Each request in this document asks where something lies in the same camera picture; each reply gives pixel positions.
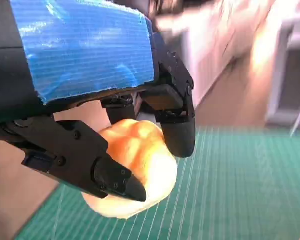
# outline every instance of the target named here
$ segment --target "green cutting mat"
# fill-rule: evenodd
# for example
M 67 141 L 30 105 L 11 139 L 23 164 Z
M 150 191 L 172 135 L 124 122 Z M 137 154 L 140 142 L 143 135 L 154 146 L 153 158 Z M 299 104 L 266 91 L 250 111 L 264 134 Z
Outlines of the green cutting mat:
M 201 129 L 196 137 L 193 156 L 177 159 L 171 195 L 151 209 L 104 218 L 61 185 L 16 239 L 299 239 L 300 135 Z

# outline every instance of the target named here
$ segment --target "bolt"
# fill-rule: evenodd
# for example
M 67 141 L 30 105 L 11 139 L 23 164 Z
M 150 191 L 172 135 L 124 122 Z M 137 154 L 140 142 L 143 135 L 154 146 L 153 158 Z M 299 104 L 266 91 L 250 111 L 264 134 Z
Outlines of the bolt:
M 79 131 L 74 131 L 73 136 L 75 140 L 79 140 L 81 137 L 81 133 Z
M 188 88 L 187 88 L 186 92 L 188 93 L 188 95 L 189 95 L 189 96 L 191 96 L 191 91 L 192 91 L 191 87 L 190 87 L 190 86 L 188 86 Z
M 57 156 L 56 157 L 56 164 L 59 166 L 59 167 L 62 167 L 66 164 L 66 159 L 64 156 Z

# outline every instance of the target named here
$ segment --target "bread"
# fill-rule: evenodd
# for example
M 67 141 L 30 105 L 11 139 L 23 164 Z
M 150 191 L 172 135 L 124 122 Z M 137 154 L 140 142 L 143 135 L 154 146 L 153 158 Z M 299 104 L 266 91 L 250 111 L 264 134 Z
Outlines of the bread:
M 162 130 L 150 121 L 122 120 L 102 130 L 107 153 L 130 169 L 146 190 L 146 201 L 113 195 L 101 199 L 82 193 L 86 203 L 107 218 L 128 219 L 165 199 L 177 179 L 177 163 L 169 152 Z

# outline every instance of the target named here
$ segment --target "blue duct tape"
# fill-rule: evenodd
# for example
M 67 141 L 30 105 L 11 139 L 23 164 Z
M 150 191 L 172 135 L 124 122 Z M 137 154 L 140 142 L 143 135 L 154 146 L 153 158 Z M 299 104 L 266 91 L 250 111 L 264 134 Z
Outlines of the blue duct tape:
M 144 15 L 102 0 L 11 0 L 44 104 L 154 80 Z

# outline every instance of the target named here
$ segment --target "white line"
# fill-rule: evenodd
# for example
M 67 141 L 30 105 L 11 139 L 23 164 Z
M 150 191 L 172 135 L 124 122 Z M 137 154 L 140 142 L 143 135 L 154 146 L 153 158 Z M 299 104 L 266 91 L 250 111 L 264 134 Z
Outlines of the white line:
M 124 231 L 124 228 L 125 228 L 125 226 L 126 226 L 126 223 L 127 223 L 127 220 L 125 220 L 125 222 L 124 222 L 124 224 L 123 224 L 123 226 L 122 226 L 122 229 L 121 229 L 120 235 L 119 235 L 119 237 L 118 237 L 118 240 L 120 240 L 120 238 L 121 238 L 121 234 L 122 234 L 122 232 Z
M 159 208 L 159 204 L 160 204 L 160 202 L 156 205 L 154 217 L 153 217 L 153 220 L 152 220 L 152 223 L 151 223 L 151 227 L 150 227 L 150 230 L 149 230 L 149 234 L 148 234 L 148 237 L 147 237 L 146 240 L 149 240 L 149 237 L 150 237 L 150 234 L 151 234 L 151 230 L 152 230 L 152 227 L 153 227 L 155 219 L 156 219 L 156 215 L 157 215 L 157 211 L 158 211 L 158 208 Z
M 217 141 L 218 149 L 217 150 L 219 150 L 219 146 L 220 146 L 219 133 L 216 134 L 216 137 L 218 139 L 218 141 Z M 212 239 L 212 240 L 215 238 L 215 218 L 216 218 L 216 208 L 217 208 L 217 206 L 216 206 L 216 204 L 217 204 L 217 201 L 216 201 L 217 200 L 217 180 L 218 180 L 218 174 L 219 174 L 218 167 L 219 167 L 219 159 L 216 160 L 216 167 L 215 167 L 216 174 L 214 174 L 212 176 L 211 204 L 213 206 L 210 208 L 210 214 L 212 215 L 210 222 L 212 223 L 212 227 L 209 229 L 209 239 Z
M 96 234 L 96 232 L 97 232 L 97 230 L 98 230 L 98 228 L 99 228 L 99 226 L 100 226 L 100 224 L 101 224 L 101 222 L 102 222 L 103 220 L 104 220 L 104 218 L 103 218 L 103 217 L 100 217 L 98 223 L 96 224 L 96 226 L 95 226 L 95 228 L 94 228 L 94 230 L 93 230 L 93 232 L 92 232 L 92 234 L 91 234 L 91 237 L 89 238 L 90 240 L 94 238 L 94 235 Z
M 145 213 L 145 216 L 144 216 L 144 219 L 143 219 L 143 222 L 142 222 L 141 229 L 140 229 L 140 232 L 139 232 L 139 235 L 138 235 L 137 240 L 139 240 L 139 238 L 140 238 L 140 234 L 141 234 L 142 228 L 144 227 L 144 224 L 145 224 L 145 221 L 146 221 L 148 212 L 149 212 L 149 208 L 147 209 L 147 211 L 146 211 L 146 213 Z
M 77 235 L 78 235 L 78 233 L 80 232 L 81 227 L 83 227 L 82 225 L 85 223 L 87 217 L 89 216 L 89 213 L 92 211 L 92 210 L 90 209 L 90 207 L 87 208 L 87 210 L 88 210 L 88 212 L 86 213 L 86 215 L 85 215 L 84 218 L 81 220 L 81 223 L 80 223 L 79 226 L 78 226 L 78 231 L 76 231 L 75 234 L 72 234 L 72 236 L 73 236 L 72 239 L 73 239 L 73 240 L 76 240 L 76 239 L 77 239 Z
M 183 170 L 182 170 L 182 175 L 181 175 L 181 182 L 179 184 L 178 193 L 176 195 L 176 201 L 175 201 L 174 208 L 173 208 L 173 213 L 172 213 L 172 218 L 171 218 L 171 223 L 170 223 L 170 228 L 169 228 L 169 233 L 168 233 L 168 238 L 167 239 L 170 238 L 172 226 L 174 224 L 175 214 L 176 214 L 176 209 L 177 209 L 177 204 L 178 204 L 178 201 L 179 201 L 179 196 L 180 196 L 180 192 L 181 192 L 181 186 L 182 186 L 182 182 L 184 180 L 184 175 L 185 175 L 185 170 L 186 170 L 187 162 L 188 162 L 188 158 L 186 158 L 184 160 L 184 165 L 183 165 Z
M 203 141 L 201 143 L 201 148 L 200 148 L 200 154 L 199 156 L 202 156 L 203 149 L 205 149 L 205 142 L 206 142 L 206 134 L 204 134 Z M 189 226 L 189 232 L 188 234 L 188 240 L 192 239 L 192 231 L 194 228 L 194 220 L 195 220 L 195 206 L 197 204 L 197 197 L 198 197 L 198 190 L 199 190 L 199 180 L 201 176 L 201 168 L 202 168 L 203 160 L 200 158 L 200 165 L 199 165 L 199 170 L 196 175 L 196 181 L 195 181 L 195 191 L 194 191 L 194 201 L 192 204 L 192 209 L 191 209 L 191 215 L 190 215 L 190 226 Z
M 81 215 L 82 215 L 82 213 L 84 212 L 84 210 L 86 210 L 86 208 L 85 208 L 85 207 L 82 207 L 81 210 L 80 210 L 80 212 L 77 214 L 77 216 L 75 216 L 75 219 L 73 220 L 72 224 L 71 224 L 70 227 L 68 228 L 68 229 L 69 229 L 68 232 L 66 233 L 66 235 L 64 236 L 64 238 L 63 238 L 62 240 L 67 239 L 67 237 L 69 236 L 71 230 L 73 229 L 73 227 L 74 227 L 75 225 L 77 225 L 76 223 L 77 223 L 78 221 L 80 221 L 80 222 L 82 221 Z
M 128 239 L 127 240 L 129 240 L 129 238 L 130 238 L 130 235 L 131 235 L 131 233 L 132 233 L 132 230 L 134 229 L 134 227 L 135 227 L 135 224 L 136 224 L 136 220 L 137 220 L 137 218 L 138 218 L 138 215 L 137 216 L 135 216 L 135 219 L 134 219 L 134 222 L 133 222 L 133 225 L 132 225 L 132 227 L 131 227 L 131 230 L 130 230 L 130 233 L 129 233 L 129 236 L 128 236 Z
M 280 151 L 280 149 L 278 149 L 277 144 L 273 144 L 273 145 L 275 145 L 275 147 L 277 148 L 279 154 L 282 155 L 282 151 Z M 283 176 L 283 174 L 282 174 L 282 171 L 281 171 L 280 169 L 278 169 L 277 172 L 280 173 L 281 178 L 284 179 L 284 176 Z M 281 180 L 281 183 L 282 183 L 282 189 L 283 189 L 283 192 L 284 192 L 285 195 L 286 195 L 287 203 L 289 204 L 289 207 L 290 207 L 290 209 L 289 209 L 289 210 L 290 210 L 290 213 L 291 213 L 291 214 L 290 214 L 290 217 L 292 217 L 293 220 L 294 220 L 294 221 L 293 221 L 293 225 L 294 225 L 294 227 L 295 227 L 295 232 L 298 233 L 297 219 L 296 219 L 296 217 L 295 217 L 295 215 L 294 215 L 293 207 L 292 207 L 292 205 L 291 205 L 291 202 L 290 202 L 290 198 L 289 198 L 287 189 L 286 189 L 286 187 L 285 187 L 284 182 L 282 182 L 282 180 Z
M 91 219 L 90 223 L 89 223 L 88 226 L 85 228 L 85 231 L 84 231 L 83 234 L 81 235 L 80 240 L 85 239 L 84 237 L 86 236 L 86 234 L 87 234 L 89 228 L 91 227 L 92 223 L 94 222 L 94 220 L 96 219 L 97 216 L 101 217 L 100 215 L 98 215 L 97 213 L 95 213 L 95 215 L 94 215 L 93 218 Z
M 106 231 L 106 229 L 107 229 L 107 227 L 108 227 L 108 225 L 109 225 L 110 220 L 111 220 L 111 218 L 109 218 L 108 221 L 106 222 L 106 224 L 105 224 L 105 226 L 104 226 L 104 228 L 103 228 L 103 230 L 102 230 L 102 232 L 101 232 L 101 234 L 100 234 L 98 240 L 101 240 L 101 239 L 102 239 L 102 236 L 105 234 L 105 231 Z
M 232 154 L 231 154 L 231 156 L 232 156 L 232 159 L 231 159 L 231 161 L 232 162 L 234 162 L 234 159 L 236 158 L 236 156 L 235 156 L 235 144 L 234 144 L 234 134 L 232 133 L 232 141 L 231 141 L 231 148 L 232 148 Z M 234 172 L 234 178 L 233 178 L 233 181 L 234 181 L 234 190 L 233 190 L 233 193 L 232 193 L 232 195 L 231 195 L 231 197 L 232 197 L 232 201 L 233 201 L 233 212 L 234 212 L 234 218 L 232 219 L 232 221 L 231 222 L 233 222 L 233 227 L 231 228 L 231 230 L 233 230 L 233 235 L 235 236 L 233 239 L 238 239 L 238 237 L 237 237 L 237 227 L 238 227 L 238 224 L 237 224 L 237 218 L 236 218 L 236 215 L 237 215 L 237 204 L 236 204 L 236 192 L 237 192 L 237 188 L 238 188 L 238 186 L 237 186 L 237 167 L 236 167 L 236 164 L 233 164 L 235 167 L 234 167 L 234 169 L 233 169 L 233 172 Z
M 73 215 L 75 215 L 77 213 L 77 211 L 82 207 L 80 204 L 78 204 L 80 202 L 81 199 L 77 199 L 75 202 L 74 202 L 74 205 L 76 206 L 75 209 L 72 210 L 71 214 L 69 216 L 67 216 L 66 214 L 63 216 L 62 220 L 65 219 L 63 222 L 62 222 L 62 225 L 63 225 L 63 228 L 62 231 L 60 230 L 57 234 L 56 234 L 56 238 L 59 239 L 59 236 L 61 234 L 64 233 L 64 231 L 66 231 L 68 228 L 67 228 L 67 224 L 69 221 L 71 221 L 73 219 Z
M 202 203 L 200 207 L 200 224 L 199 224 L 199 234 L 198 240 L 203 239 L 204 234 L 204 224 L 205 224 L 205 214 L 206 214 L 206 199 L 207 199 L 207 186 L 209 181 L 209 171 L 210 171 L 210 153 L 211 153 L 211 143 L 208 144 L 207 154 L 206 154 L 206 161 L 205 161 L 205 168 L 207 169 L 207 173 L 204 175 L 203 181 L 203 191 L 202 191 Z
M 115 229 L 116 229 L 117 224 L 118 224 L 118 221 L 119 221 L 119 219 L 117 219 L 117 220 L 115 221 L 115 224 L 114 224 L 114 226 L 113 226 L 113 228 L 112 228 L 112 231 L 111 231 L 111 233 L 110 233 L 110 235 L 109 235 L 109 239 L 108 239 L 108 240 L 110 240 L 111 237 L 112 237 L 112 235 L 114 234 Z
M 60 216 L 60 212 L 61 212 L 61 204 L 62 204 L 62 200 L 64 199 L 64 195 L 65 195 L 65 187 L 66 186 L 64 185 L 62 188 L 62 192 L 61 192 L 61 196 L 60 196 L 59 204 L 58 204 L 58 210 L 56 211 L 56 217 L 55 217 L 55 222 L 54 222 L 53 232 L 52 232 L 52 237 L 51 237 L 52 240 L 54 240 L 56 237 L 56 231 L 57 231 L 59 216 Z
M 158 233 L 158 236 L 156 238 L 156 240 L 159 240 L 160 238 L 160 234 L 161 234 L 161 230 L 162 230 L 162 226 L 164 224 L 164 220 L 165 220 L 165 216 L 166 216 L 166 212 L 167 212 L 167 208 L 168 208 L 168 204 L 169 204 L 169 201 L 170 201 L 170 197 L 171 197 L 171 194 L 169 195 L 168 197 L 168 200 L 166 202 L 166 205 L 165 205 L 165 209 L 164 209 L 164 213 L 163 213 L 163 216 L 162 216 L 162 220 L 161 220 L 161 225 L 160 225 L 160 229 L 159 229 L 159 233 Z
M 183 201 L 181 221 L 180 221 L 179 232 L 178 232 L 178 237 L 177 237 L 178 240 L 180 240 L 182 228 L 183 228 L 183 225 L 184 225 L 184 220 L 185 220 L 185 215 L 186 215 L 186 208 L 187 208 L 189 191 L 190 191 L 190 184 L 192 182 L 192 174 L 193 174 L 193 171 L 194 171 L 194 165 L 195 165 L 195 162 L 196 162 L 197 152 L 198 152 L 198 144 L 196 144 L 195 149 L 194 149 L 194 156 L 191 158 L 190 175 L 189 175 L 189 178 L 188 178 L 188 184 L 186 186 L 185 198 L 184 198 L 184 201 Z
M 72 197 L 72 198 L 69 198 L 69 197 L 67 196 L 67 197 L 65 198 L 65 200 L 62 201 L 62 203 L 63 203 L 62 205 L 64 206 L 65 203 L 68 203 L 67 205 L 71 204 L 71 206 L 72 206 L 72 205 L 75 205 L 76 202 L 77 202 L 77 201 L 76 201 L 76 195 L 74 195 L 74 197 Z M 45 223 L 46 221 L 48 221 L 49 218 L 51 218 L 51 214 L 48 212 L 48 213 L 46 214 L 45 220 L 43 220 L 42 222 Z M 61 218 L 59 219 L 59 222 L 63 224 L 63 219 L 64 219 L 64 218 L 65 218 L 65 216 L 61 217 Z M 48 232 L 51 230 L 51 229 L 50 229 L 50 226 L 52 226 L 53 224 L 54 224 L 54 223 L 53 223 L 52 221 L 49 221 L 48 224 L 43 225 L 41 228 L 37 228 L 35 234 L 33 234 L 33 237 L 30 238 L 30 239 L 36 239 L 36 240 L 39 240 L 39 239 L 41 239 L 41 237 L 42 237 L 42 238 L 46 237 L 46 236 L 48 235 Z M 38 234 L 40 231 L 41 231 L 41 237 L 35 237 L 35 236 L 37 236 L 37 234 Z

